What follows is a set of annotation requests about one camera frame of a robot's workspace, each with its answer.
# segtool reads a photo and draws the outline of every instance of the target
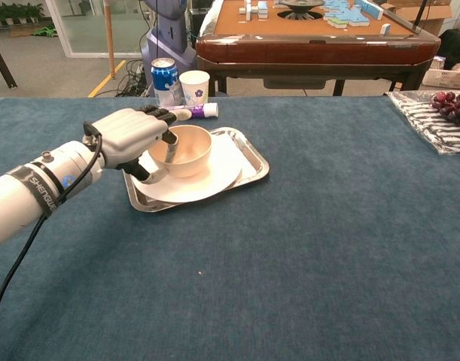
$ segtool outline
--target metal tray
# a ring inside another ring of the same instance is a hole
[[[230,136],[236,147],[242,152],[242,155],[246,158],[246,160],[248,160],[248,164],[243,166],[242,172],[238,178],[225,190],[231,190],[233,188],[242,186],[243,184],[258,181],[268,174],[268,171],[270,171],[268,162],[261,156],[260,153],[258,153],[258,151],[253,147],[253,145],[251,145],[248,139],[246,139],[245,135],[239,130],[223,127],[212,130],[210,133],[217,137],[221,135]],[[147,197],[134,186],[133,179],[130,175],[124,173],[123,171],[123,176],[124,182],[126,183],[129,202],[138,211],[159,212],[181,204],[162,202],[158,201],[157,199]]]

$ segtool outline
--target robotic arm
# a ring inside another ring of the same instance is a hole
[[[123,169],[148,184],[159,181],[166,176],[167,170],[159,169],[149,174],[139,165],[138,158],[161,139],[168,144],[166,161],[171,162],[178,139],[168,128],[180,119],[177,112],[153,106],[137,111],[121,109],[95,123],[85,124],[82,142],[70,141],[55,150],[45,151],[32,162],[2,175],[0,243],[42,214],[49,217],[65,201],[59,197],[90,164],[98,139],[101,140],[99,157],[68,198],[97,182],[104,168]]]

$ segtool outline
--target table leg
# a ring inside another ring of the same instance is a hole
[[[228,93],[227,91],[227,77],[218,77],[218,92]]]
[[[209,86],[208,86],[208,96],[216,96],[215,83],[216,83],[216,79],[214,77],[210,77]]]
[[[402,83],[401,90],[419,90],[425,71],[414,71],[409,73]]]
[[[345,80],[335,80],[334,96],[342,96],[343,87],[345,86]]]
[[[12,77],[11,72],[9,71],[9,68],[5,64],[4,58],[2,58],[2,55],[0,54],[0,72],[2,74],[2,77],[4,77],[5,83],[7,83],[7,86],[9,88],[17,88],[16,81]]]

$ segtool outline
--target plastic bag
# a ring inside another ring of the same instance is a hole
[[[439,154],[460,153],[460,126],[448,122],[429,102],[435,90],[388,92],[386,95],[405,115],[410,125]]]

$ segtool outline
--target table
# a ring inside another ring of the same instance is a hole
[[[147,101],[0,99],[0,174]],[[144,214],[105,171],[12,280],[0,361],[460,360],[460,155],[384,97],[218,104],[197,124],[240,129],[269,176]]]
[[[440,43],[389,11],[381,20],[367,16],[369,26],[343,30],[322,18],[282,19],[278,12],[287,9],[267,3],[267,20],[253,14],[246,22],[238,14],[242,0],[213,2],[196,42],[196,60],[199,69],[218,80],[219,91],[226,92],[226,77],[298,80],[300,89],[309,81],[337,79],[336,96],[345,79],[384,78],[401,82],[402,90],[418,89]],[[324,13],[321,8],[312,11]],[[391,24],[389,35],[380,35],[384,23]],[[214,81],[209,91],[214,93]]]

